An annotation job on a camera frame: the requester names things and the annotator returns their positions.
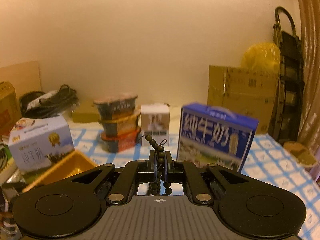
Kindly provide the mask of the gold plastic tray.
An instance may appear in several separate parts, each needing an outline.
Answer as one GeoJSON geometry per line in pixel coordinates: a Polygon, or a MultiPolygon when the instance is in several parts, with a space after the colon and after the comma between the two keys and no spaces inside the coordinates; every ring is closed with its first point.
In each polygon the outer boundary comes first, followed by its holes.
{"type": "Polygon", "coordinates": [[[91,170],[95,167],[97,167],[97,164],[87,155],[79,150],[74,150],[72,153],[64,157],[61,161],[40,175],[39,178],[35,179],[31,184],[26,186],[22,192],[28,192],[29,190],[41,185],[48,185],[81,172],[91,170]]]}

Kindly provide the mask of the black food bowl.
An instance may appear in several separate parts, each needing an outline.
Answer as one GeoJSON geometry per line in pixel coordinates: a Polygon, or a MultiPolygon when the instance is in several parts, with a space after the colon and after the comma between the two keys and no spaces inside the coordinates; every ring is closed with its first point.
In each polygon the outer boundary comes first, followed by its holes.
{"type": "Polygon", "coordinates": [[[118,153],[134,147],[138,142],[141,128],[138,126],[134,131],[117,137],[107,137],[105,132],[100,133],[102,148],[110,153],[118,153]]]}
{"type": "Polygon", "coordinates": [[[93,101],[100,114],[101,120],[115,120],[132,115],[136,108],[137,94],[122,93],[106,96],[93,101]]]}
{"type": "Polygon", "coordinates": [[[99,120],[107,137],[118,137],[136,130],[141,113],[135,111],[133,114],[114,120],[99,120]]]}

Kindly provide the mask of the open cardboard box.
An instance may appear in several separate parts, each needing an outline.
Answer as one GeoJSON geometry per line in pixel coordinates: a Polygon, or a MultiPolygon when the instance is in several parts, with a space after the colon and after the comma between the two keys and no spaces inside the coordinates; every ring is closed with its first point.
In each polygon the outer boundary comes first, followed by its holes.
{"type": "Polygon", "coordinates": [[[256,133],[266,134],[277,85],[273,72],[210,65],[207,104],[258,119],[256,133]]]}

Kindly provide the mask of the yellow plastic bag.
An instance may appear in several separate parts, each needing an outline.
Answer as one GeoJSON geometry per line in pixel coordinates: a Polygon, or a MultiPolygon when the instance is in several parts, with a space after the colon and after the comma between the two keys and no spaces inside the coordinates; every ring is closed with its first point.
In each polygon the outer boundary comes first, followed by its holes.
{"type": "Polygon", "coordinates": [[[243,54],[241,68],[278,74],[280,68],[280,49],[273,42],[254,44],[243,54]]]}

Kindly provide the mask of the small white product box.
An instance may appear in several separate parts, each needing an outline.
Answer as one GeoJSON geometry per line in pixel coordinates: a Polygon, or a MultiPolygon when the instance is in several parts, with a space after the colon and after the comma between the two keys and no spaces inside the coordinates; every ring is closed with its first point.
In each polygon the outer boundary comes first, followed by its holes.
{"type": "Polygon", "coordinates": [[[169,145],[170,111],[166,104],[141,105],[141,135],[150,135],[160,144],[169,145]]]}

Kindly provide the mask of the brown cardboard box left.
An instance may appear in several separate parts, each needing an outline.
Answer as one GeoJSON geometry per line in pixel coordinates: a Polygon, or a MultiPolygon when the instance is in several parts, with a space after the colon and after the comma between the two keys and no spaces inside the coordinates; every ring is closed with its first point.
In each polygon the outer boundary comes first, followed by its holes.
{"type": "Polygon", "coordinates": [[[8,133],[21,118],[19,98],[26,93],[41,90],[38,62],[1,68],[1,134],[8,133]]]}

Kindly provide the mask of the light blue milk carton box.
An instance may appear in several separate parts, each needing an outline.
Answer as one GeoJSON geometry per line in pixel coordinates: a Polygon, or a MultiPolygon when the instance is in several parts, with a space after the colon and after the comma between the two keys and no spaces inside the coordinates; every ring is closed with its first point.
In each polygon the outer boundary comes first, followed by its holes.
{"type": "Polygon", "coordinates": [[[67,121],[61,115],[51,118],[21,118],[10,132],[9,150],[25,175],[46,170],[74,151],[67,121]]]}

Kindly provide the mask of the flat cardboard box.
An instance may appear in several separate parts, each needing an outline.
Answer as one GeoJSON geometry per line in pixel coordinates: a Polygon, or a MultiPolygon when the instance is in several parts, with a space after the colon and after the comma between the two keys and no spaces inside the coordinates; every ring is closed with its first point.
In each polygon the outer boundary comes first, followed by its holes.
{"type": "Polygon", "coordinates": [[[79,101],[72,108],[71,118],[76,123],[98,122],[100,114],[93,101],[79,101]]]}

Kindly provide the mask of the dark blue milk carton box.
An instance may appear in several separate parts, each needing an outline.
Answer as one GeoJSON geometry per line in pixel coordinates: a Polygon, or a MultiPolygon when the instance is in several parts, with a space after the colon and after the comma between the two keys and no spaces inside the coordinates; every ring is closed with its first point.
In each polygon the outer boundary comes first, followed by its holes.
{"type": "Polygon", "coordinates": [[[258,124],[255,118],[223,107],[184,105],[177,159],[191,161],[197,167],[217,164],[241,172],[258,124]]]}

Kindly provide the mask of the pink curtain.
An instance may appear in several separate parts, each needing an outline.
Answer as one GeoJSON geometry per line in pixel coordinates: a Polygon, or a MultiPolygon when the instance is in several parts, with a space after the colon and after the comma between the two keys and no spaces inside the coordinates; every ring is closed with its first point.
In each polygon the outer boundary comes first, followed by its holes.
{"type": "Polygon", "coordinates": [[[304,95],[298,141],[319,149],[319,0],[298,0],[304,60],[304,95]]]}

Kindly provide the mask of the blue checked tablecloth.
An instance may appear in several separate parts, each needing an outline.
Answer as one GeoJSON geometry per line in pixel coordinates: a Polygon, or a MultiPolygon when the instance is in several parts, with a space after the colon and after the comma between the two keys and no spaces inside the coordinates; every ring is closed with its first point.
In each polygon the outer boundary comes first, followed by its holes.
{"type": "MultiPolygon", "coordinates": [[[[149,157],[151,147],[140,144],[120,153],[106,152],[100,138],[101,132],[100,129],[71,130],[75,149],[97,165],[114,163],[117,167],[123,167],[129,161],[149,157]]],[[[319,239],[319,186],[278,143],[268,135],[256,135],[241,172],[297,195],[306,206],[306,219],[299,236],[302,239],[319,239]]]]}

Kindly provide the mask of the bottom black food bowl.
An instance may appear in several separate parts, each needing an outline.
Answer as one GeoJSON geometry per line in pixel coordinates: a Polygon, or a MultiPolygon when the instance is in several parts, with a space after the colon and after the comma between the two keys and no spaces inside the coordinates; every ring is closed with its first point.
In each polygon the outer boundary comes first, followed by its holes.
{"type": "Polygon", "coordinates": [[[134,131],[117,137],[107,137],[105,132],[100,133],[102,148],[110,153],[118,153],[134,147],[138,142],[141,128],[138,126],[134,131]]]}

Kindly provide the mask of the top black food bowl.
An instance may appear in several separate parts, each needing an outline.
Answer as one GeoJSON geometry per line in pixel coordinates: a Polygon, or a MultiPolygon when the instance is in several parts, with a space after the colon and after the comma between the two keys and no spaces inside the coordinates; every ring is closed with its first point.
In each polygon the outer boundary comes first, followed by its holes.
{"type": "Polygon", "coordinates": [[[137,94],[122,93],[106,96],[93,101],[100,114],[101,120],[115,120],[132,115],[136,108],[137,94]]]}

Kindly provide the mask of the black folding cart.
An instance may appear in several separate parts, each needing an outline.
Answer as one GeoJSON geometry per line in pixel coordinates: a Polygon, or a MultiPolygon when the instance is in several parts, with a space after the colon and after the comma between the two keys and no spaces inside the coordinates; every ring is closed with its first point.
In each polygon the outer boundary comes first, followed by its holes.
{"type": "Polygon", "coordinates": [[[300,38],[290,13],[276,7],[273,39],[280,50],[278,89],[269,135],[281,145],[296,141],[303,104],[303,55],[300,38]]]}

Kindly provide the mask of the middle black food bowl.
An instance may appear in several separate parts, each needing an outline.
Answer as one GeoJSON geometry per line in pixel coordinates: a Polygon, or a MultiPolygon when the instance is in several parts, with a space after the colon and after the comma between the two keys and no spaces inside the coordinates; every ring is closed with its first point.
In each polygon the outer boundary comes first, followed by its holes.
{"type": "Polygon", "coordinates": [[[99,120],[107,137],[118,137],[136,130],[141,113],[135,111],[133,114],[114,120],[99,120]]]}

